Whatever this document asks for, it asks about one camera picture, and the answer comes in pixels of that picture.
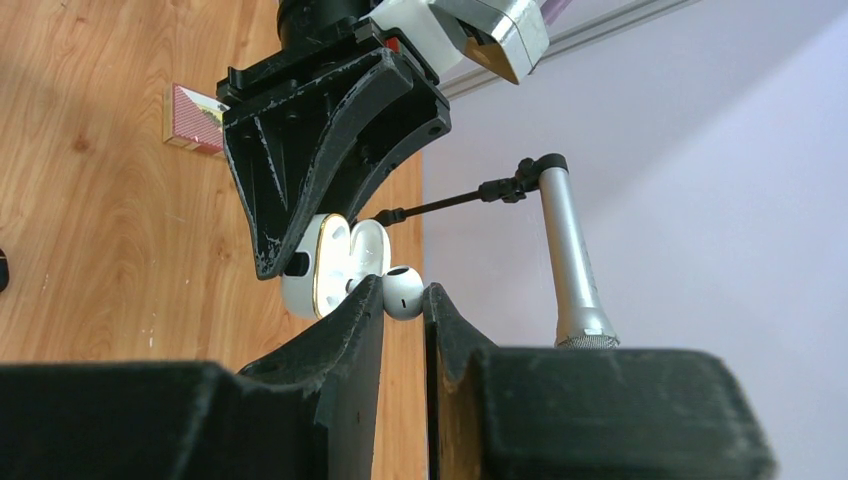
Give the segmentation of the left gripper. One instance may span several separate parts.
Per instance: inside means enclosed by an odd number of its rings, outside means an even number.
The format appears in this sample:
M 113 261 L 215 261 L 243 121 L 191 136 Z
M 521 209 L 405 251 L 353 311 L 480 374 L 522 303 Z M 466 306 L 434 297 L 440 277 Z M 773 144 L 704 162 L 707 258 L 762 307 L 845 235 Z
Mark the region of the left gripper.
M 450 132 L 439 83 L 400 28 L 370 18 L 228 69 L 216 98 L 228 107 L 225 154 L 258 279 L 282 273 L 314 214 L 355 218 L 398 166 Z

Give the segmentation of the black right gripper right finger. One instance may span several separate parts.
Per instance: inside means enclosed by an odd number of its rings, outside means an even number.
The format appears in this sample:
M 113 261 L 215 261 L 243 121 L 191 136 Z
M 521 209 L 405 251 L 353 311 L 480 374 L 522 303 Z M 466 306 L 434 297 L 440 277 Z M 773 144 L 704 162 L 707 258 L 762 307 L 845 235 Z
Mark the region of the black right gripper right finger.
M 425 289 L 433 479 L 772 479 L 743 388 L 703 351 L 499 346 Z

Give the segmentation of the white earbud charging case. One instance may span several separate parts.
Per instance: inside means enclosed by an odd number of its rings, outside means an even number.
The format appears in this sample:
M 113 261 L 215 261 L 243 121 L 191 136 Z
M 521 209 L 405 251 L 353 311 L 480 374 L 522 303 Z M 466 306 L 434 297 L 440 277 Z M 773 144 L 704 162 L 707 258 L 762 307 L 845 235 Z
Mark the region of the white earbud charging case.
M 320 320 L 362 278 L 386 273 L 390 262 L 390 239 L 379 222 L 351 225 L 340 214 L 317 214 L 282 272 L 285 306 L 294 316 Z

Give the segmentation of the white earbud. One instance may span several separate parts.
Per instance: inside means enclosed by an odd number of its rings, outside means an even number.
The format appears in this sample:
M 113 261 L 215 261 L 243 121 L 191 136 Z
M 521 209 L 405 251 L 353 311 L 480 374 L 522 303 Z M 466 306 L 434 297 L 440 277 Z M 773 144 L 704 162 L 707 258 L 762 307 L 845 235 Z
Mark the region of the white earbud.
M 351 293 L 369 275 L 382 279 L 383 308 L 389 317 L 408 321 L 422 314 L 424 284 L 416 269 L 409 265 L 356 269 L 346 273 L 344 291 Z

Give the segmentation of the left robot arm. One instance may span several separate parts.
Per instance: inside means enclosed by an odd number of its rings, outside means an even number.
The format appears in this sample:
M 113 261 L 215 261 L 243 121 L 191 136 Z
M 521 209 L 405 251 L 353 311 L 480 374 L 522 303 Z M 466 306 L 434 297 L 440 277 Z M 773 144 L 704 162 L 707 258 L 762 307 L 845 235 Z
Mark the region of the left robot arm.
M 225 151 L 262 279 L 279 275 L 313 214 L 356 215 L 407 156 L 449 127 L 430 74 L 387 48 L 365 1 L 286 1 L 284 48 L 220 84 Z M 201 313 L 171 268 L 209 263 L 217 163 L 165 160 L 153 90 L 177 50 L 187 1 L 5 1 L 1 5 L 1 241 L 12 254 L 5 320 L 19 305 L 79 319 L 92 347 L 106 320 L 158 288 Z M 5 365 L 5 479 L 367 479 L 383 318 L 366 279 L 334 315 L 264 359 L 256 375 L 209 362 Z

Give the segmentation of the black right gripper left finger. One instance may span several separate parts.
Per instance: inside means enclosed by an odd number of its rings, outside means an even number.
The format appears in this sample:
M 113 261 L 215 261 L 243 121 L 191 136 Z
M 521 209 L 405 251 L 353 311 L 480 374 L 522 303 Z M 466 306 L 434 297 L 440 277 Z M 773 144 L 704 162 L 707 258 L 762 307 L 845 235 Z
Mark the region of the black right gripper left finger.
M 382 281 L 231 372 L 214 362 L 8 364 L 5 479 L 367 479 Z

